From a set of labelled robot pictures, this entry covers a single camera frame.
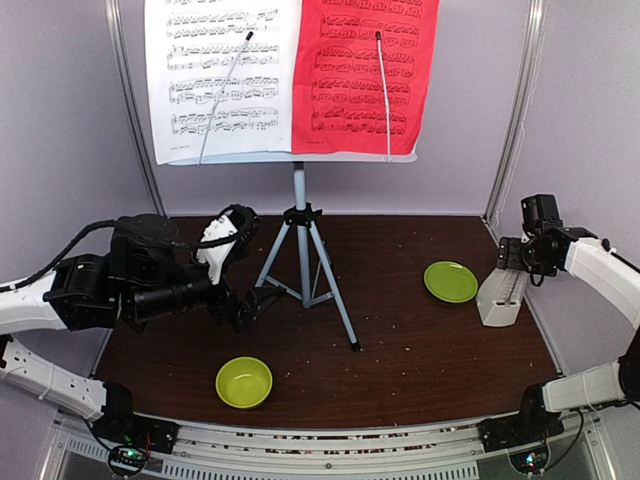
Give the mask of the light blue music stand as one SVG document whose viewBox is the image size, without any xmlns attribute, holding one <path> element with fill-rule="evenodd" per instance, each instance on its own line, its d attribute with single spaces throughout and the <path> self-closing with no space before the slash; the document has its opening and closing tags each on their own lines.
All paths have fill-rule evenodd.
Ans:
<svg viewBox="0 0 640 480">
<path fill-rule="evenodd" d="M 302 306 L 310 308 L 327 300 L 334 300 L 338 308 L 343 326 L 346 330 L 350 347 L 353 351 L 361 350 L 346 305 L 340 293 L 332 264 L 328 256 L 321 234 L 317 226 L 317 218 L 322 215 L 321 210 L 314 210 L 306 201 L 306 176 L 305 164 L 295 162 L 293 164 L 293 183 L 295 205 L 283 213 L 283 222 L 278 235 L 269 251 L 267 259 L 260 271 L 254 287 L 276 286 L 286 290 L 286 294 L 298 299 Z M 270 270 L 291 228 L 297 232 L 298 258 L 300 266 L 301 290 L 299 292 L 289 288 L 282 282 L 270 276 Z M 324 273 L 329 284 L 329 291 L 323 295 L 315 294 L 318 276 L 312 276 L 310 271 L 309 247 L 314 246 L 318 256 L 316 272 Z"/>
</svg>

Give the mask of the white metronome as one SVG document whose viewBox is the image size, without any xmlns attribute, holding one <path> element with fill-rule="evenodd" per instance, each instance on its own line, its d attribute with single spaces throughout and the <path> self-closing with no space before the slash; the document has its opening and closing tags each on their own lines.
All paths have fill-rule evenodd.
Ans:
<svg viewBox="0 0 640 480">
<path fill-rule="evenodd" d="M 514 269 L 494 269 L 476 295 L 476 306 L 485 327 L 503 328 L 515 324 L 522 306 L 528 275 Z"/>
</svg>

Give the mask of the red paper sheet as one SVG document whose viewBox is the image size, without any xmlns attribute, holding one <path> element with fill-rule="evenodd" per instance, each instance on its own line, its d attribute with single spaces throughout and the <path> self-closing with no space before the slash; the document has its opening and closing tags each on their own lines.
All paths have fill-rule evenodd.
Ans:
<svg viewBox="0 0 640 480">
<path fill-rule="evenodd" d="M 437 1 L 305 1 L 292 151 L 407 156 L 424 116 Z"/>
</svg>

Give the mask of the white sheet music page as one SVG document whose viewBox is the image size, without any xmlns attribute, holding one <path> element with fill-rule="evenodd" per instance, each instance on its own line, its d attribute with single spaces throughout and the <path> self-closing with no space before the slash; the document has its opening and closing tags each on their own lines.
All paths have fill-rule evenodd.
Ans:
<svg viewBox="0 0 640 480">
<path fill-rule="evenodd" d="M 291 152 L 299 1 L 147 1 L 157 164 Z"/>
</svg>

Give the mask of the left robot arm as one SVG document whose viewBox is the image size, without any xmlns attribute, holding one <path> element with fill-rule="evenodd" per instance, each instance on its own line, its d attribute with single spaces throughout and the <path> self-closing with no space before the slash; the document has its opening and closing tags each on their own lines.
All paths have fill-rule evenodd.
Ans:
<svg viewBox="0 0 640 480">
<path fill-rule="evenodd" d="M 1 377 L 90 422 L 103 421 L 123 444 L 137 442 L 144 424 L 124 386 L 75 375 L 25 349 L 16 338 L 32 330 L 80 331 L 128 325 L 204 307 L 234 330 L 255 322 L 285 291 L 254 287 L 244 298 L 225 278 L 244 259 L 260 219 L 231 205 L 197 242 L 157 214 L 122 216 L 85 226 L 43 269 L 1 287 Z"/>
</svg>

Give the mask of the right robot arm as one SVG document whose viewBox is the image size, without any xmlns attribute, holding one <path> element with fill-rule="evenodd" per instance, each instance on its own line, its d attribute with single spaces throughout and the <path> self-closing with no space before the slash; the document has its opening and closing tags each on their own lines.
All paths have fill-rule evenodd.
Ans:
<svg viewBox="0 0 640 480">
<path fill-rule="evenodd" d="M 631 339 L 616 358 L 525 390 L 512 430 L 519 440 L 535 440 L 551 416 L 568 410 L 609 405 L 639 406 L 639 268 L 611 241 L 561 219 L 556 197 L 534 194 L 520 200 L 521 233 L 502 237 L 494 272 L 511 279 L 522 294 L 559 274 L 571 278 L 627 322 Z"/>
</svg>

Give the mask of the green bowl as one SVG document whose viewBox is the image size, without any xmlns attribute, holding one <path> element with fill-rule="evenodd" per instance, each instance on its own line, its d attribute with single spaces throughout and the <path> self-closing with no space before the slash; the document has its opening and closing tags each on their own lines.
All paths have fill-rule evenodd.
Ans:
<svg viewBox="0 0 640 480">
<path fill-rule="evenodd" d="M 260 359 L 249 356 L 236 357 L 220 367 L 215 379 L 215 389 L 227 406 L 250 410 L 262 405 L 273 387 L 271 369 Z"/>
</svg>

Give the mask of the green plate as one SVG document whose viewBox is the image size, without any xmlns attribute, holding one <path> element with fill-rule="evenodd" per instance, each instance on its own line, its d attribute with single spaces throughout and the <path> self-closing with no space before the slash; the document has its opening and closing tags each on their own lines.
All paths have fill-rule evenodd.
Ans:
<svg viewBox="0 0 640 480">
<path fill-rule="evenodd" d="M 423 274 L 426 289 L 437 299 L 460 304 L 475 298 L 479 283 L 474 273 L 457 262 L 438 261 Z"/>
</svg>

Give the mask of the right aluminium frame post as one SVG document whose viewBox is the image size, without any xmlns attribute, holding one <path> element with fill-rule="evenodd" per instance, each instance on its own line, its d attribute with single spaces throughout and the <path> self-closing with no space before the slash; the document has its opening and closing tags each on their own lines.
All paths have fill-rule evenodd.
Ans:
<svg viewBox="0 0 640 480">
<path fill-rule="evenodd" d="M 504 210 L 524 138 L 526 114 L 535 89 L 539 66 L 545 10 L 546 1 L 528 2 L 523 48 L 511 113 L 484 215 L 485 222 L 493 228 L 498 226 L 499 217 Z"/>
</svg>

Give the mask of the aluminium frame post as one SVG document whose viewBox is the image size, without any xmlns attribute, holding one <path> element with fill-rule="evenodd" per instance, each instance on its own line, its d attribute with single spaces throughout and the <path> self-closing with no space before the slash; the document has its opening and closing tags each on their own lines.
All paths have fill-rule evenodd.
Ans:
<svg viewBox="0 0 640 480">
<path fill-rule="evenodd" d="M 484 215 L 485 222 L 493 228 L 498 226 L 499 217 L 504 210 L 524 138 L 526 114 L 535 89 L 539 66 L 545 10 L 546 1 L 528 2 L 523 48 L 511 113 Z"/>
<path fill-rule="evenodd" d="M 104 7 L 109 35 L 115 54 L 117 71 L 120 77 L 120 85 L 124 97 L 128 125 L 131 131 L 137 160 L 141 168 L 143 182 L 155 212 L 159 215 L 165 216 L 166 209 L 161 198 L 160 188 L 153 170 L 149 148 L 142 129 L 131 68 L 128 61 L 120 2 L 117 0 L 105 0 Z"/>
</svg>

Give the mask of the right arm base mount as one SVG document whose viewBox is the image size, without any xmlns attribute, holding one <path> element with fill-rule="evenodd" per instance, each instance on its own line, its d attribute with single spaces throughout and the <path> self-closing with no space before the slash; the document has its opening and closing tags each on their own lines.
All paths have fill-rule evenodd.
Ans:
<svg viewBox="0 0 640 480">
<path fill-rule="evenodd" d="M 517 413 L 487 418 L 477 428 L 486 453 L 508 450 L 511 466 L 528 476 L 541 474 L 549 466 L 547 440 L 564 432 L 560 413 L 545 408 L 541 384 L 525 389 Z"/>
</svg>

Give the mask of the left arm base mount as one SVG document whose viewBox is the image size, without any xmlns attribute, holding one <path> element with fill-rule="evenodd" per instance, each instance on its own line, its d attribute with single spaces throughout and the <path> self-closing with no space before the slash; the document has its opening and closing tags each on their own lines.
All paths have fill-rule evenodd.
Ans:
<svg viewBox="0 0 640 480">
<path fill-rule="evenodd" d="M 113 474 L 129 479 L 142 472 L 152 453 L 171 454 L 179 425 L 135 414 L 131 392 L 123 385 L 103 383 L 106 394 L 97 420 L 84 420 L 93 438 L 107 451 Z"/>
</svg>

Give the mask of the front aluminium rail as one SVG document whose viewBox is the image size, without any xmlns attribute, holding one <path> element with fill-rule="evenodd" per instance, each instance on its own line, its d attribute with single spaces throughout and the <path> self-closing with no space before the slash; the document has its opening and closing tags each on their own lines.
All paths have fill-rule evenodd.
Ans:
<svg viewBox="0 0 640 480">
<path fill-rule="evenodd" d="M 613 479 L 599 418 L 562 419 L 540 443 L 489 452 L 478 419 L 366 429 L 276 429 L 181 420 L 171 453 L 140 479 L 527 479 L 526 457 L 548 455 L 542 479 Z"/>
</svg>

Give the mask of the left aluminium frame post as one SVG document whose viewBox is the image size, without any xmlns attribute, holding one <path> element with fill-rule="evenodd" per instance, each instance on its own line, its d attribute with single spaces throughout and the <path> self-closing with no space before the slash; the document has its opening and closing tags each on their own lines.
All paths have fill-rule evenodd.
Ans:
<svg viewBox="0 0 640 480">
<path fill-rule="evenodd" d="M 105 0 L 104 7 L 109 35 L 115 54 L 117 71 L 120 77 L 120 85 L 124 97 L 128 125 L 131 131 L 137 160 L 141 168 L 143 182 L 155 212 L 159 215 L 165 216 L 166 209 L 161 198 L 160 188 L 153 170 L 149 148 L 142 129 L 131 68 L 128 61 L 120 2 L 117 0 Z"/>
</svg>

